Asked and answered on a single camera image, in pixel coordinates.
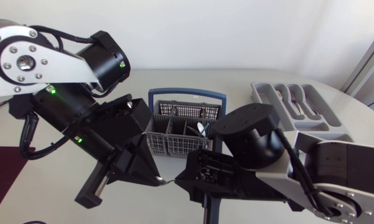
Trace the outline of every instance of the table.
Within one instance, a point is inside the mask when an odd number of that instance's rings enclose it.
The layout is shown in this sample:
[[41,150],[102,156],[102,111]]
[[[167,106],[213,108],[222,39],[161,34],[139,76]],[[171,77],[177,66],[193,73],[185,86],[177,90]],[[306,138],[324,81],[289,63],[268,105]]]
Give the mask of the table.
[[[151,88],[199,88],[226,94],[228,113],[253,102],[251,82],[314,85],[355,142],[374,146],[374,111],[327,85],[287,73],[264,70],[133,70],[130,77],[118,85],[105,101],[131,93],[134,98],[144,98],[147,102],[147,93]],[[183,97],[202,101],[193,96]],[[0,109],[0,146],[17,146],[23,121],[15,120],[7,113],[6,107]],[[59,138],[61,134],[41,119],[32,146],[42,149]],[[227,148],[223,147],[223,151],[229,154]],[[185,167],[183,159],[155,157],[155,161],[166,180],[173,179]],[[28,162],[0,205],[0,223],[32,220],[46,223],[202,223],[201,205],[190,202],[188,193],[175,184],[148,187],[115,182],[105,187],[101,195],[103,203],[99,207],[83,208],[73,200],[95,162],[71,142],[43,159]],[[220,223],[328,222],[307,211],[292,212],[282,202],[222,200]]]

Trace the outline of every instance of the dishwasher cutlery basket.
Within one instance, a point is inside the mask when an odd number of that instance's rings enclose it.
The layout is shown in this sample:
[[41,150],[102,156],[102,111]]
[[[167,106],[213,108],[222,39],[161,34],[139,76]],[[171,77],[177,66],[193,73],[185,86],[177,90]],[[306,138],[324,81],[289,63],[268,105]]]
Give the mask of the dishwasher cutlery basket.
[[[221,105],[208,103],[188,103],[169,100],[157,100],[154,95],[190,94],[207,96],[222,101]],[[214,135],[213,125],[225,114],[226,95],[207,90],[191,88],[158,88],[149,90],[149,109],[153,116],[146,134],[148,146],[153,155],[187,158],[188,153],[196,149],[221,152],[221,141]],[[198,136],[190,128],[198,131],[197,123],[206,129],[206,137]]]

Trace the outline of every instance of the cutlery tray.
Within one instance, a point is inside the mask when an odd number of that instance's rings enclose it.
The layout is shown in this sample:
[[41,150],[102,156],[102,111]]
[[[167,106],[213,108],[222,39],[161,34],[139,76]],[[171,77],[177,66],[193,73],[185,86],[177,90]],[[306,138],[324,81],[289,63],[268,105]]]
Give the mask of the cutlery tray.
[[[255,103],[274,106],[280,118],[279,127],[283,131],[297,130],[325,140],[353,142],[347,128],[312,85],[252,82],[251,87]],[[295,100],[304,114],[292,103],[291,92],[294,92]]]

